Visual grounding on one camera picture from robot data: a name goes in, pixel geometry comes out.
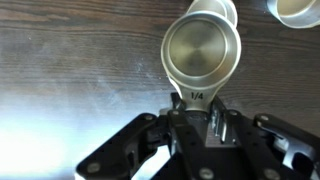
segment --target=wood grain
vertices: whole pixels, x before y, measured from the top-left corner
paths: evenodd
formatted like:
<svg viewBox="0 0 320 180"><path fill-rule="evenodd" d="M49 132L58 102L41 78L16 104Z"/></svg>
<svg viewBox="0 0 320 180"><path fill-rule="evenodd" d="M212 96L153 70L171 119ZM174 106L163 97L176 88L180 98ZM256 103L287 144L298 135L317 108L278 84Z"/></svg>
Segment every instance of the wood grain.
<svg viewBox="0 0 320 180"><path fill-rule="evenodd" d="M161 42L190 3L0 0L0 153L21 156L0 156L0 179L73 179L75 165L136 115L168 107ZM234 3L242 55L219 96L248 117L274 114L320 136L320 26L290 29L265 1ZM32 174L27 161L45 166L44 151L59 161Z"/></svg>

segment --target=wooden table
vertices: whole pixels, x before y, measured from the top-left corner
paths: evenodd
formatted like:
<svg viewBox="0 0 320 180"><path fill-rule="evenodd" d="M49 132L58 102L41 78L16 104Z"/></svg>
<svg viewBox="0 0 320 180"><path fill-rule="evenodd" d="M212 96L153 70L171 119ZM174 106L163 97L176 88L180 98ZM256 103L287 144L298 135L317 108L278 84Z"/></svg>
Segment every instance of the wooden table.
<svg viewBox="0 0 320 180"><path fill-rule="evenodd" d="M1 0L0 179L73 179L91 151L142 112L169 107L160 46L190 0ZM242 56L218 93L320 135L320 26L282 25L236 0Z"/></svg>

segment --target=screw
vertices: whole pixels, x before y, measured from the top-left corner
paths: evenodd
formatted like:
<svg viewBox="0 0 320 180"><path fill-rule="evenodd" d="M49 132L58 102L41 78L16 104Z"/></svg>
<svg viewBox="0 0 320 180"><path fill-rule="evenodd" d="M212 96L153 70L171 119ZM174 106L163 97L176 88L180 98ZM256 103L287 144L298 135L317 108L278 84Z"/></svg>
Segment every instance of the screw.
<svg viewBox="0 0 320 180"><path fill-rule="evenodd" d="M268 121L268 120L269 120L268 116L265 116L265 115L260 116L260 118L261 118L262 120L265 120L265 121Z"/></svg>
<svg viewBox="0 0 320 180"><path fill-rule="evenodd" d="M179 115L179 111L173 111L172 114Z"/></svg>
<svg viewBox="0 0 320 180"><path fill-rule="evenodd" d="M148 121L150 121L150 120L153 119L153 117L152 117L151 115L146 115L144 118L145 118L146 120L148 120Z"/></svg>
<svg viewBox="0 0 320 180"><path fill-rule="evenodd" d="M205 180L213 179L214 177L213 172L209 168L201 168L199 174L200 177Z"/></svg>
<svg viewBox="0 0 320 180"><path fill-rule="evenodd" d="M273 169L264 169L264 175L269 180L280 180L279 173Z"/></svg>
<svg viewBox="0 0 320 180"><path fill-rule="evenodd" d="M99 163L90 163L87 167L88 173L96 173L100 170L100 164Z"/></svg>
<svg viewBox="0 0 320 180"><path fill-rule="evenodd" d="M236 116L236 115L238 114L236 111L233 111L233 110L230 111L229 113L230 113L232 116Z"/></svg>

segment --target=dark wood surface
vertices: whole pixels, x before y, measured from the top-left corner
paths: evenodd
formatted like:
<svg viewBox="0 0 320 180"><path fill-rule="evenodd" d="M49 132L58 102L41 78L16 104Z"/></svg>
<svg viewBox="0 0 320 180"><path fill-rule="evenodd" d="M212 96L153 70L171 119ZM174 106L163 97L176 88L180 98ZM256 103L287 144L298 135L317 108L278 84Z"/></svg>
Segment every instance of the dark wood surface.
<svg viewBox="0 0 320 180"><path fill-rule="evenodd" d="M73 179L76 164L142 112L170 105L162 38L187 0L1 0L0 179ZM236 0L240 64L218 93L320 135L320 26L282 25Z"/></svg>

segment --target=1/4 marking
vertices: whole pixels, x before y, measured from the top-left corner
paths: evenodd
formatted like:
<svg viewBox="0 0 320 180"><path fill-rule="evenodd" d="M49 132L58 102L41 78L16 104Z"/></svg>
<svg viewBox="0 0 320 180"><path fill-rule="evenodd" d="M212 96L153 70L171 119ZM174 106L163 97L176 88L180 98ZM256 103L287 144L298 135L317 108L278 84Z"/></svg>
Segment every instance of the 1/4 marking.
<svg viewBox="0 0 320 180"><path fill-rule="evenodd" d="M191 92L191 98L193 100L197 100L197 99L203 99L203 93L199 93L199 92Z"/></svg>

